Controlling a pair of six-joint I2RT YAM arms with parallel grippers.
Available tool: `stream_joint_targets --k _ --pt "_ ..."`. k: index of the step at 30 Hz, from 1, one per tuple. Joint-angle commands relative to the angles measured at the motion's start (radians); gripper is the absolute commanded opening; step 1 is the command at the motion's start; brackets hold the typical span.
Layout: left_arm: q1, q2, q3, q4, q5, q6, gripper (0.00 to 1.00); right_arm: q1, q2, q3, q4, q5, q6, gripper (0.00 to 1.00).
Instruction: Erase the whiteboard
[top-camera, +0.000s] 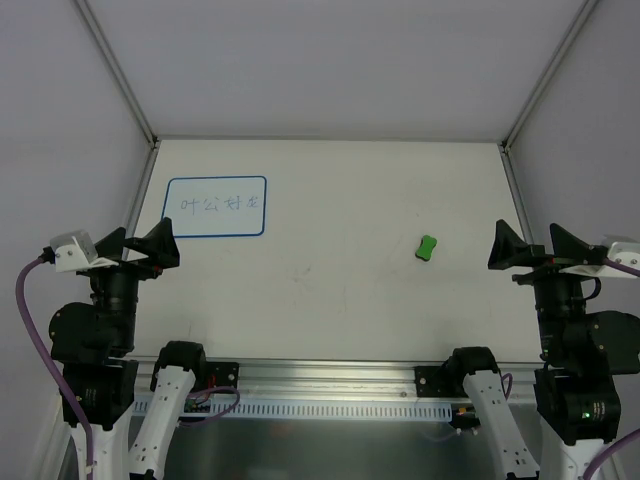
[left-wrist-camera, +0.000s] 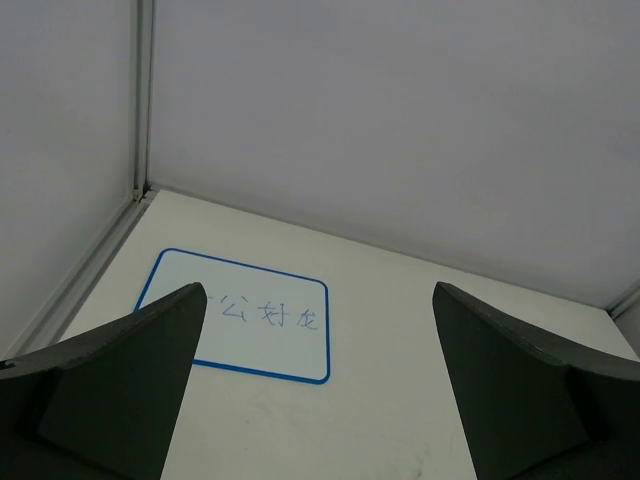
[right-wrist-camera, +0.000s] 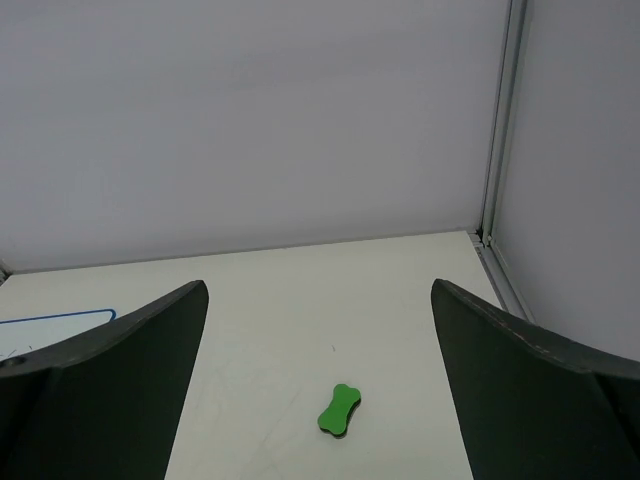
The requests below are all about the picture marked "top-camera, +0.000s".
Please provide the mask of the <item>blue framed small whiteboard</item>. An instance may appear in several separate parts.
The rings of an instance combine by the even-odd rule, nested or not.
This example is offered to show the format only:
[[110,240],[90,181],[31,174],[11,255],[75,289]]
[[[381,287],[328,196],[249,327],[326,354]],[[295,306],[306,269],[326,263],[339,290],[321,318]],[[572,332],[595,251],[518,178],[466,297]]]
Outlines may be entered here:
[[176,238],[258,237],[266,228],[264,176],[177,177],[166,187],[161,216]]

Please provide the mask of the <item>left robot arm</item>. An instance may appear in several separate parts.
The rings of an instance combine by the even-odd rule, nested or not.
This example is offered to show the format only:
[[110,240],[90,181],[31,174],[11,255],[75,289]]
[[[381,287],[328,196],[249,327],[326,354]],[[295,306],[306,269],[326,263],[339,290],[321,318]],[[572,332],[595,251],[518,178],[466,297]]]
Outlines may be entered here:
[[57,272],[88,278],[91,300],[61,307],[49,323],[50,355],[61,363],[63,416],[89,479],[161,479],[187,396],[208,379],[204,347],[170,341],[154,365],[151,404],[129,437],[139,364],[134,349],[139,285],[180,264],[170,218],[145,236],[120,227],[99,242],[80,230],[51,240]]

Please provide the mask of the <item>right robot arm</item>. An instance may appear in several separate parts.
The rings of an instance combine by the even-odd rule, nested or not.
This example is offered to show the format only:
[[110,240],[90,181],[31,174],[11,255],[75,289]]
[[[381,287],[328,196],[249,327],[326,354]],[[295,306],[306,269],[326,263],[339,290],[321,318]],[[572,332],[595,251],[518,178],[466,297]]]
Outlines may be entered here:
[[513,281],[534,290],[543,362],[534,372],[541,458],[527,448],[489,348],[456,348],[440,368],[449,389],[470,399],[499,479],[593,479],[639,436],[617,436],[622,408],[614,384],[639,372],[639,319],[586,308],[603,278],[638,278],[639,244],[619,238],[589,244],[556,223],[550,234],[553,250],[546,252],[499,220],[487,263],[491,270],[521,268]]

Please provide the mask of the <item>green whiteboard eraser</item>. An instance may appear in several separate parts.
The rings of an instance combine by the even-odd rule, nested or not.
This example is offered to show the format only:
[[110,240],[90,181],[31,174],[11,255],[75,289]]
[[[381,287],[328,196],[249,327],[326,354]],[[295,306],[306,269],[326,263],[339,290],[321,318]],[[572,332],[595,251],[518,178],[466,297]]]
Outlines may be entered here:
[[414,256],[423,262],[429,262],[432,259],[433,252],[438,244],[438,240],[430,235],[424,235],[420,239],[420,243],[414,253]]

